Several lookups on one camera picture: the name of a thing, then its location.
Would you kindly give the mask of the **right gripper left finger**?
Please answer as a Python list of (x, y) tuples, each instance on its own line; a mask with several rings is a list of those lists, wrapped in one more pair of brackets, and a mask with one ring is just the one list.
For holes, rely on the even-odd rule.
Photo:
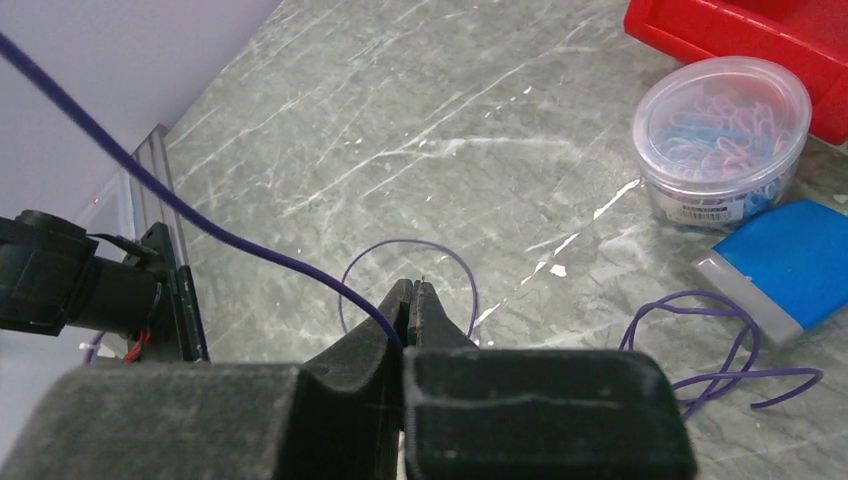
[(1, 466), (5, 479), (392, 479), (401, 356), (360, 323), (304, 364), (79, 367)]

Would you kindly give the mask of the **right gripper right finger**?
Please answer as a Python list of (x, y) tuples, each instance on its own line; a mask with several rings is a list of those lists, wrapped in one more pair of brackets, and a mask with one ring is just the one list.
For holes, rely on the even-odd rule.
[(411, 479), (693, 479), (671, 385), (649, 356), (483, 349), (416, 281), (403, 358)]

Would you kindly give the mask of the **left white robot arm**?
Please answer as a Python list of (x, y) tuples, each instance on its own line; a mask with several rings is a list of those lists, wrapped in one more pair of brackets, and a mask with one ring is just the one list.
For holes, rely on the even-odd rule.
[(34, 210), (2, 219), (2, 329), (67, 326), (125, 339), (127, 363), (209, 358), (192, 272), (166, 224), (130, 240)]

